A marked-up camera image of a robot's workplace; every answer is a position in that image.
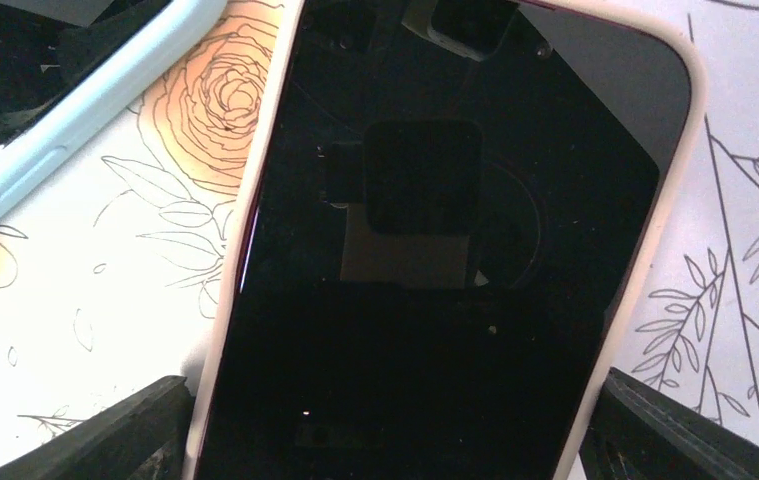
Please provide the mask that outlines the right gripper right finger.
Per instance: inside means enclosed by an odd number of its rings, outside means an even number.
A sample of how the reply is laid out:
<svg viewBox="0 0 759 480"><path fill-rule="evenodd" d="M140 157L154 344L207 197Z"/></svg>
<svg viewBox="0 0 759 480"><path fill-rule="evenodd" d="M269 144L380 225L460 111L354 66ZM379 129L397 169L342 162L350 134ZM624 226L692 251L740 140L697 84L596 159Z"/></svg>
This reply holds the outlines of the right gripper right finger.
<svg viewBox="0 0 759 480"><path fill-rule="evenodd" d="M612 368L580 448L588 479L759 480L759 447Z"/></svg>

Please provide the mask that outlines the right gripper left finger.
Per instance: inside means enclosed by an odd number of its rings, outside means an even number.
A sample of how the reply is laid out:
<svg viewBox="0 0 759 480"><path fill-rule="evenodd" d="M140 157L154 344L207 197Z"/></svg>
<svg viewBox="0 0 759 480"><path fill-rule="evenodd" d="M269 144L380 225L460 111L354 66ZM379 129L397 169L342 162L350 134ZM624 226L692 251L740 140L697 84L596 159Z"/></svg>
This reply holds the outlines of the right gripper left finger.
<svg viewBox="0 0 759 480"><path fill-rule="evenodd" d="M0 467L0 479L179 479L194 397L165 376Z"/></svg>

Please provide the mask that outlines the phone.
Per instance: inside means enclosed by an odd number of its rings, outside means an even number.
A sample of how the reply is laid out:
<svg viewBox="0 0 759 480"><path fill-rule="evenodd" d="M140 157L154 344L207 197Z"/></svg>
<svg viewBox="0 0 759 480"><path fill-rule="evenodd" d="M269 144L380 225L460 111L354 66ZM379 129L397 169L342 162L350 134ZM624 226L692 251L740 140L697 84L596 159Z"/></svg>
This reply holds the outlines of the phone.
<svg viewBox="0 0 759 480"><path fill-rule="evenodd" d="M610 1L302 1L186 479L564 479L705 102Z"/></svg>
<svg viewBox="0 0 759 480"><path fill-rule="evenodd" d="M0 219L214 26L222 1L0 1Z"/></svg>

